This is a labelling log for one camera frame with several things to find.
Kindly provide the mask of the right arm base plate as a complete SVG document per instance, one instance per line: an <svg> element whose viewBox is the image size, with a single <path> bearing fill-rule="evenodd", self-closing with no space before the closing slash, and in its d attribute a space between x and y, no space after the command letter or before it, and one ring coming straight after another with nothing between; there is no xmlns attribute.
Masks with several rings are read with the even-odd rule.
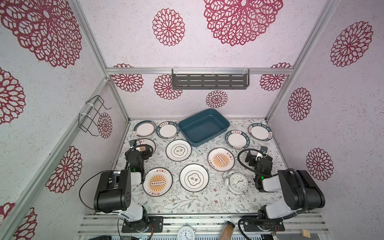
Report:
<svg viewBox="0 0 384 240"><path fill-rule="evenodd" d="M246 232L283 232L283 219L259 219L256 216L243 216L242 223Z"/></svg>

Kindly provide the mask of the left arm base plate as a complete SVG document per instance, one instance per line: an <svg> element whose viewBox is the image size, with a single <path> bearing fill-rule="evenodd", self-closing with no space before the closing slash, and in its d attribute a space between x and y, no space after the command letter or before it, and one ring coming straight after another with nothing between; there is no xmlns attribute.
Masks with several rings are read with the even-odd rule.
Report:
<svg viewBox="0 0 384 240"><path fill-rule="evenodd" d="M164 217L148 217L135 222L124 221L122 233L161 233L163 231Z"/></svg>

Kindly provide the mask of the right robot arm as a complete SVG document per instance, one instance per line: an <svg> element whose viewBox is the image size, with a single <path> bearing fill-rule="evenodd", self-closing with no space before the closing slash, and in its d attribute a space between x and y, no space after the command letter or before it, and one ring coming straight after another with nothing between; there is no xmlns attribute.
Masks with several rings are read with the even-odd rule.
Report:
<svg viewBox="0 0 384 240"><path fill-rule="evenodd" d="M282 221L308 210L321 209L326 204L323 192L305 170L292 168L272 174L273 159L256 149L242 150L238 162L255 174L254 183L264 193L282 192L283 197L258 210L262 222Z"/></svg>

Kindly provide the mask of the green Hao Wei plate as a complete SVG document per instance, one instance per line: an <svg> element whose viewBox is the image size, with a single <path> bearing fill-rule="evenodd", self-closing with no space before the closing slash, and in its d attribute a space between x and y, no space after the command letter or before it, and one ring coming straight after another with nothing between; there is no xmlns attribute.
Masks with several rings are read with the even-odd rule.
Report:
<svg viewBox="0 0 384 240"><path fill-rule="evenodd" d="M273 138L272 130L262 123L253 123L248 127L249 134L258 141L267 142Z"/></svg>
<svg viewBox="0 0 384 240"><path fill-rule="evenodd" d="M240 130L228 131L225 135L226 143L233 149L244 150L250 145L249 137Z"/></svg>
<svg viewBox="0 0 384 240"><path fill-rule="evenodd" d="M156 129L157 135L162 139L172 139L179 134L179 126L175 122L166 121L160 123Z"/></svg>

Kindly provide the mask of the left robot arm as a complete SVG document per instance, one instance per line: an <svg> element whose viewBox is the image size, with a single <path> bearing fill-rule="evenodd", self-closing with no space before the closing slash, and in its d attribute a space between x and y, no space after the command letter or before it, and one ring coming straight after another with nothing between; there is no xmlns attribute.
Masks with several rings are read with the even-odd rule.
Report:
<svg viewBox="0 0 384 240"><path fill-rule="evenodd" d="M126 166L120 171L101 173L94 197L93 208L105 214L123 217L130 231L144 232L149 227L145 207L133 201L132 187L145 181L144 157L140 147L125 153Z"/></svg>

